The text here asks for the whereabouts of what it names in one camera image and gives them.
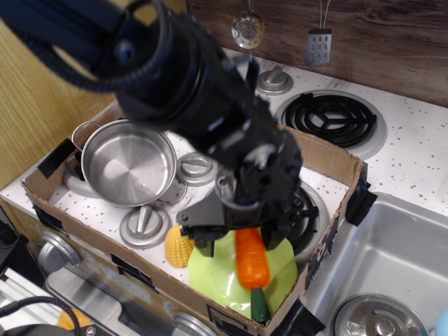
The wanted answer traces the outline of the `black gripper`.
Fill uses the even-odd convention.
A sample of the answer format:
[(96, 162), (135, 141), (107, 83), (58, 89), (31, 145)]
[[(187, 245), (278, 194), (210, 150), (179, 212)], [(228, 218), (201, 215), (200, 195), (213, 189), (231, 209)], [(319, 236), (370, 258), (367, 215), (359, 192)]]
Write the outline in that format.
[(300, 212), (298, 193), (293, 193), (291, 205), (275, 202), (235, 204), (222, 199), (216, 191), (176, 215), (181, 232), (195, 240), (195, 246), (205, 257), (214, 257), (215, 241), (231, 230), (260, 228), (268, 251), (275, 249), (287, 236)]

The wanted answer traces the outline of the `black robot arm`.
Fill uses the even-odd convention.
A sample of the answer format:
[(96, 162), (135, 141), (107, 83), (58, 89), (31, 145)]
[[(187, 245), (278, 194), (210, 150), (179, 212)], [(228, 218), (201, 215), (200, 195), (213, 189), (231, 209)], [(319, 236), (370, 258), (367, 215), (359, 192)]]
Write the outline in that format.
[(139, 126), (170, 130), (222, 164), (230, 195), (212, 223), (182, 216), (183, 233), (207, 255), (230, 230), (258, 226), (269, 250), (298, 218), (300, 149), (255, 94), (258, 63), (230, 58), (186, 14), (152, 1), (2, 1), (1, 20), (50, 70), (72, 85), (112, 92)]

